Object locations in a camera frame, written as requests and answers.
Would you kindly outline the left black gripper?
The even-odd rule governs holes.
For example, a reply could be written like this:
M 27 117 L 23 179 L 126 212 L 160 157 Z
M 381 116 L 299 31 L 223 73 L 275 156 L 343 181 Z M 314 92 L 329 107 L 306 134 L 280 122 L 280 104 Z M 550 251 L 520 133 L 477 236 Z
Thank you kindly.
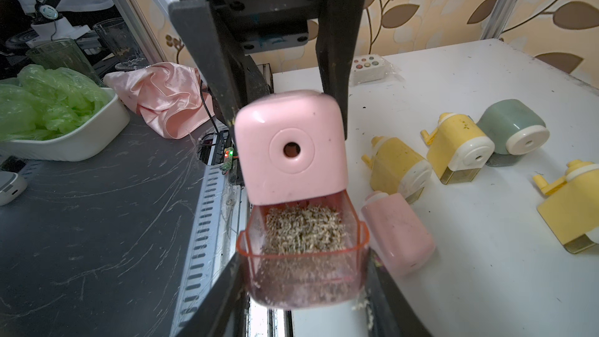
M 349 75 L 364 2 L 323 0 L 321 6 L 321 0 L 178 0 L 168 6 L 168 15 L 227 126 L 235 125 L 240 109 L 262 97 L 262 73 L 245 54 L 305 45 L 309 23 L 318 18 L 321 84 L 335 98 L 347 126 Z

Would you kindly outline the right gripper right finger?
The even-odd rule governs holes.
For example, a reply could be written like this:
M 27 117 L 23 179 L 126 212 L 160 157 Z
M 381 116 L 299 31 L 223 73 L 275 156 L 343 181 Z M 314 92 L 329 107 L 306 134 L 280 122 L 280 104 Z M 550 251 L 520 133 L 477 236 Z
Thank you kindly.
M 375 250 L 368 253 L 365 291 L 369 336 L 431 336 Z

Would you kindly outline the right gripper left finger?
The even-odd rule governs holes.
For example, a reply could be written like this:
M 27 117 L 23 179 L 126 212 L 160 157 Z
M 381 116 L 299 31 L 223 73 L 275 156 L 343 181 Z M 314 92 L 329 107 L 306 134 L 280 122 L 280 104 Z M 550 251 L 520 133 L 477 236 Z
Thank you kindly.
M 235 253 L 202 304 L 176 336 L 225 336 L 243 290 L 242 259 Z

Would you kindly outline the pink sharpener front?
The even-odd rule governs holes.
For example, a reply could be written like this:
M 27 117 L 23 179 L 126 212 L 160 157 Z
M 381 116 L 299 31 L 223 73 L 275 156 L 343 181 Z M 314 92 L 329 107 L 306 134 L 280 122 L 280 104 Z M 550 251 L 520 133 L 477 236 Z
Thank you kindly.
M 406 276 L 422 267 L 435 251 L 433 236 L 399 193 L 371 193 L 361 209 L 385 267 Z

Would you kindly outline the pink sharpener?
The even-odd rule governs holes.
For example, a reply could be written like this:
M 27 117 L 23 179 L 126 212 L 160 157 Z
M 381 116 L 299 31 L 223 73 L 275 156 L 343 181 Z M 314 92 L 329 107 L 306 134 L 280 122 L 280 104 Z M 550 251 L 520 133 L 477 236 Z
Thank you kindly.
M 251 204 L 308 200 L 348 187 L 343 117 L 329 95 L 295 90 L 258 99 L 238 112 L 234 132 Z
M 399 193 L 371 193 L 361 209 L 385 267 L 406 276 L 422 267 L 435 251 L 433 236 Z

